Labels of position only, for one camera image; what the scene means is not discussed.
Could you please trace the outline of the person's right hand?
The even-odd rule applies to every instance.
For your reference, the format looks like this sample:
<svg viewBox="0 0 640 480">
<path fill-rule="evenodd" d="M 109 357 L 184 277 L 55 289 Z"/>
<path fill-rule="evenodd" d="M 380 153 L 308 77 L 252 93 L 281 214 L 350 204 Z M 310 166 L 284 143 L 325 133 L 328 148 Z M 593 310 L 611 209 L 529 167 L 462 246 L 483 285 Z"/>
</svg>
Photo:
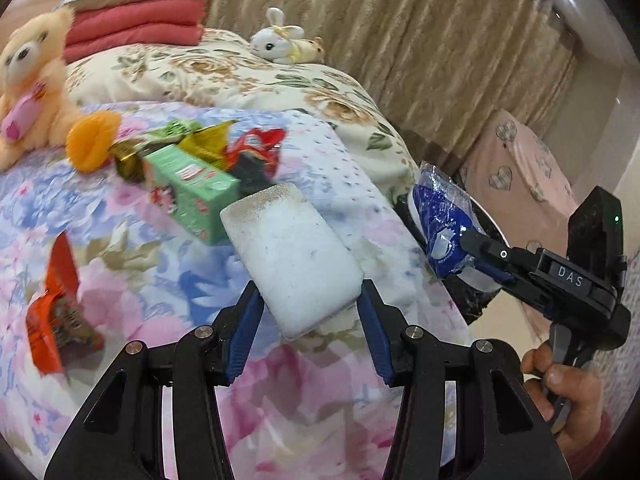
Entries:
<svg viewBox="0 0 640 480">
<path fill-rule="evenodd" d="M 548 344 L 524 354 L 521 372 L 533 375 L 524 388 L 547 422 L 554 408 L 544 389 L 570 401 L 570 414 L 556 434 L 556 442 L 566 456 L 582 450 L 597 437 L 602 425 L 603 385 L 596 372 L 553 363 Z"/>
</svg>

